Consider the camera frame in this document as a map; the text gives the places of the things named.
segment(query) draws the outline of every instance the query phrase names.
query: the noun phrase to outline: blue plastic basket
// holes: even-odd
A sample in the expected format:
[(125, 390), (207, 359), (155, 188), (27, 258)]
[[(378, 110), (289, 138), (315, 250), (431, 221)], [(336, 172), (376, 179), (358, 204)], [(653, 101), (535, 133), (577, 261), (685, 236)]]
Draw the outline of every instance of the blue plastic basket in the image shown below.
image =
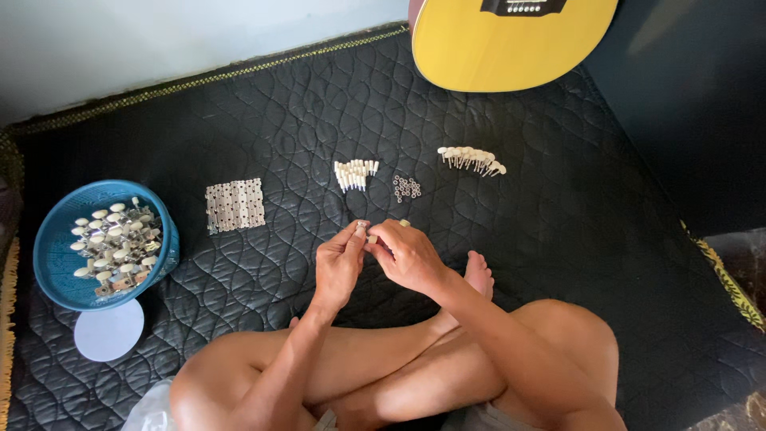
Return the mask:
[[(74, 276), (74, 272), (86, 264), (85, 258), (69, 248), (77, 240), (71, 232), (76, 227), (74, 220), (90, 219), (91, 213), (108, 209), (117, 202), (131, 206), (134, 196), (139, 197), (141, 206), (148, 205), (162, 217), (162, 248), (157, 263), (149, 277), (127, 294), (98, 298), (94, 292), (100, 285), (98, 281)], [(48, 213), (34, 240), (34, 276), (43, 292), (62, 307), (78, 311), (105, 310), (125, 304), (165, 277), (178, 266), (178, 256), (178, 230), (159, 197), (140, 184), (108, 179), (80, 187)]]

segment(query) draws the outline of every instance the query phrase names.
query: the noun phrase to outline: guitar body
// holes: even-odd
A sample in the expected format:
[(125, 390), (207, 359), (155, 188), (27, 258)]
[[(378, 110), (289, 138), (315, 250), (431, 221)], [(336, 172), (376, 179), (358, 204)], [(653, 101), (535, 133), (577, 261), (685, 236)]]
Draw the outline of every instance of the guitar body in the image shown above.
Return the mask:
[[(509, 10), (519, 6), (531, 10)], [(583, 61), (616, 7), (617, 0), (411, 0), (415, 64), (448, 90), (536, 87)]]

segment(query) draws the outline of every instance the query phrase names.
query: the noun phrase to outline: white paper disc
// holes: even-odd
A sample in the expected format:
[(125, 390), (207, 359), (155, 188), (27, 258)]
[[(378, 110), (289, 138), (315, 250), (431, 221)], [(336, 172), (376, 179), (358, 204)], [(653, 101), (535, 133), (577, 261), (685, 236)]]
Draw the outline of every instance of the white paper disc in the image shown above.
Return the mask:
[(84, 311), (74, 325), (74, 344), (90, 360), (114, 360), (136, 345), (143, 324), (143, 309), (135, 299), (109, 310)]

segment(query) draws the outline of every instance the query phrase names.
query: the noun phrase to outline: person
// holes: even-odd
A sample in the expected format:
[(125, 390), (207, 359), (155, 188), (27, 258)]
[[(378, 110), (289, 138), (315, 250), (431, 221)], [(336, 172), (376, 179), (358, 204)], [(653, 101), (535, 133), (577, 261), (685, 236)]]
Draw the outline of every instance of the person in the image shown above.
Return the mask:
[[(461, 277), (423, 232), (386, 220), (365, 244), (368, 226), (319, 246), (316, 291), (288, 329), (226, 334), (186, 362), (170, 390), (181, 431), (377, 429), (451, 410), (442, 429), (625, 429), (617, 342), (600, 318), (554, 300), (506, 313), (482, 255), (469, 252)], [(331, 327), (366, 252), (441, 310), (408, 327)]]

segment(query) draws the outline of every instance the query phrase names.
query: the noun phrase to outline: quilted pattern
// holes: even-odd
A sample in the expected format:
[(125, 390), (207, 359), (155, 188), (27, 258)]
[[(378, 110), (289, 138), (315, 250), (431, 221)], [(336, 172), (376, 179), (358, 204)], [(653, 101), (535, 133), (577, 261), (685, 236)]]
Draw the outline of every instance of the quilted pattern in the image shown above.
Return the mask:
[[(761, 335), (582, 69), (531, 90), (454, 93), (418, 75), (400, 34), (17, 141), (36, 180), (22, 219), (9, 429), (119, 429), (213, 338), (286, 327), (311, 298), (316, 247), (354, 218), (410, 220), (453, 268), (482, 252), (506, 310), (558, 298), (599, 314), (620, 344), (617, 408), (630, 429), (690, 426), (766, 381)], [(508, 174), (447, 169), (436, 148), (458, 145), (493, 151)], [(343, 195), (332, 161), (357, 158), (380, 160), (380, 171), (366, 194)], [(394, 174), (414, 177), (422, 197), (397, 204)], [(113, 177), (163, 199), (182, 263), (139, 297), (147, 326), (135, 351), (97, 364), (74, 347), (77, 313), (35, 284), (31, 244), (60, 197)], [(263, 180), (267, 224), (208, 236), (205, 187), (249, 178)], [(336, 324), (390, 327), (436, 311), (370, 262)]]

